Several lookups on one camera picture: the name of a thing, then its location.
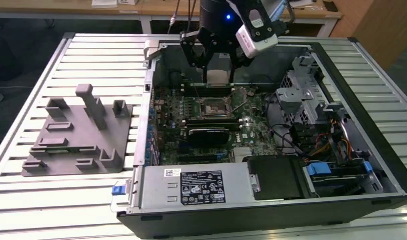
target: power supply label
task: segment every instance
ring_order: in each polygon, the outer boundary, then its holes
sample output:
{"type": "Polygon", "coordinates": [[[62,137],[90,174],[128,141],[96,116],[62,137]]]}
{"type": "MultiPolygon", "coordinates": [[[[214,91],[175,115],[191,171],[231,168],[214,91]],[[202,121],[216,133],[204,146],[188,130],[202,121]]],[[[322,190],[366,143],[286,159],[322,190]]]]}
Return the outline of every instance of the power supply label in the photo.
{"type": "Polygon", "coordinates": [[[222,171],[182,172],[180,185],[184,206],[226,203],[222,171]]]}

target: black case frame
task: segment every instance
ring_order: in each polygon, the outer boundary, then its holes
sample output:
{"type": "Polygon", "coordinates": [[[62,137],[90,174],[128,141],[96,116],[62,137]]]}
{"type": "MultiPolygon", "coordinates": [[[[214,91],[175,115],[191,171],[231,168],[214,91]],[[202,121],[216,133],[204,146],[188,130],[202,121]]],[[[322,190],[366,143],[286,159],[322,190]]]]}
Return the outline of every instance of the black case frame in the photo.
{"type": "MultiPolygon", "coordinates": [[[[387,167],[407,193],[407,168],[352,92],[323,46],[318,42],[288,42],[286,44],[311,46],[311,52],[318,55],[339,90],[339,94],[343,96],[387,167]]],[[[407,205],[407,195],[259,207],[186,210],[163,212],[160,214],[127,214],[126,212],[119,212],[118,219],[139,238],[160,239],[344,224],[376,211],[395,209],[403,205],[407,205]]]]}

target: blue tab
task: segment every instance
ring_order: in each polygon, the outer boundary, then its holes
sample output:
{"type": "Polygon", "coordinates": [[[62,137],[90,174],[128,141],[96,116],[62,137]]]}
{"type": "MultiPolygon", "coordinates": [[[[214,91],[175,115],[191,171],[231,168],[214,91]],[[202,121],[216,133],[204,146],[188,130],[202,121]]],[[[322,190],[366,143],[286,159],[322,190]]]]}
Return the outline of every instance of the blue tab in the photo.
{"type": "Polygon", "coordinates": [[[314,176],[316,174],[315,169],[312,168],[311,165],[307,166],[307,172],[308,172],[308,175],[311,175],[311,176],[314,176]]]}
{"type": "Polygon", "coordinates": [[[127,195],[127,185],[112,186],[111,195],[112,196],[127,195]]]}
{"type": "Polygon", "coordinates": [[[367,172],[367,173],[372,172],[371,163],[370,163],[368,161],[366,161],[366,162],[363,163],[363,165],[364,165],[366,172],[367,172]]]}
{"type": "Polygon", "coordinates": [[[319,174],[331,174],[331,168],[328,163],[326,162],[316,162],[311,163],[307,166],[308,175],[319,175],[319,174]]]}

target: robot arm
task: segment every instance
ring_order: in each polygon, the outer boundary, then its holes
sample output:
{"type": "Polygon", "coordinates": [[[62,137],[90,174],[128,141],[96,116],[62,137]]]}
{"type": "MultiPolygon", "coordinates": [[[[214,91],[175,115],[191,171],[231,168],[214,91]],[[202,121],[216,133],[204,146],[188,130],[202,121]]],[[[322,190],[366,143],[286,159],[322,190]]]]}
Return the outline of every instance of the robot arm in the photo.
{"type": "MultiPolygon", "coordinates": [[[[275,0],[275,5],[284,2],[275,0]]],[[[195,32],[182,32],[180,44],[188,64],[204,70],[204,83],[206,69],[215,53],[230,54],[232,71],[247,67],[252,58],[278,44],[278,36],[287,28],[287,23],[271,21],[260,0],[202,0],[200,28],[195,32]],[[202,55],[194,51],[196,41],[204,48],[202,55]],[[243,50],[240,55],[236,53],[239,48],[243,50]]]]}

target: slotted aluminum platform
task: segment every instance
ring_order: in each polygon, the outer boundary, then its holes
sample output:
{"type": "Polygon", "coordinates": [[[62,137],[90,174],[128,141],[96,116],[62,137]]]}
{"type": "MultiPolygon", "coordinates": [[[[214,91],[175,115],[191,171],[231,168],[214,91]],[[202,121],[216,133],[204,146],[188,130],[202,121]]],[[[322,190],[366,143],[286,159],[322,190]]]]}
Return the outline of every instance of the slotted aluminum platform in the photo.
{"type": "MultiPolygon", "coordinates": [[[[112,186],[134,176],[134,153],[144,92],[144,42],[178,36],[76,34],[63,39],[0,146],[0,239],[136,239],[111,211],[112,186]],[[75,97],[78,84],[92,84],[103,104],[134,105],[124,168],[118,174],[23,177],[22,166],[48,113],[50,97],[75,97]]],[[[359,43],[346,38],[280,38],[319,42],[407,166],[407,97],[359,43]]],[[[336,99],[334,88],[327,86],[336,99]]],[[[255,231],[186,239],[407,239],[407,206],[379,211],[348,224],[255,231]]]]}

